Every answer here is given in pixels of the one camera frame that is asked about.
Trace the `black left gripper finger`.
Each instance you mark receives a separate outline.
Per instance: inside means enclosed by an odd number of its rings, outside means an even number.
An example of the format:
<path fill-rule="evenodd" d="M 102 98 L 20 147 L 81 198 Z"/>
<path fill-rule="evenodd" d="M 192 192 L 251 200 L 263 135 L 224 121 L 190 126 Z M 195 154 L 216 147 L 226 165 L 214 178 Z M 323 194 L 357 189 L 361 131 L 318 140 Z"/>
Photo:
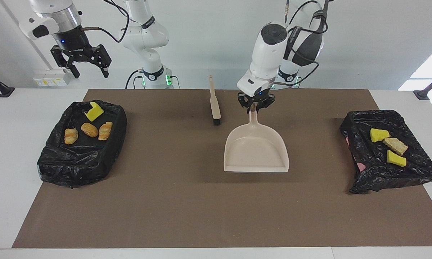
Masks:
<path fill-rule="evenodd" d="M 246 95 L 245 93 L 238 93 L 237 99 L 238 99 L 238 102 L 240 103 L 240 105 L 243 108 L 246 108 L 246 113 L 249 114 L 251 107 L 253 105 L 253 98 Z"/>
<path fill-rule="evenodd" d="M 259 112 L 260 109 L 269 107 L 272 103 L 275 102 L 275 95 L 268 94 L 266 98 L 259 100 L 256 105 L 256 113 Z"/>

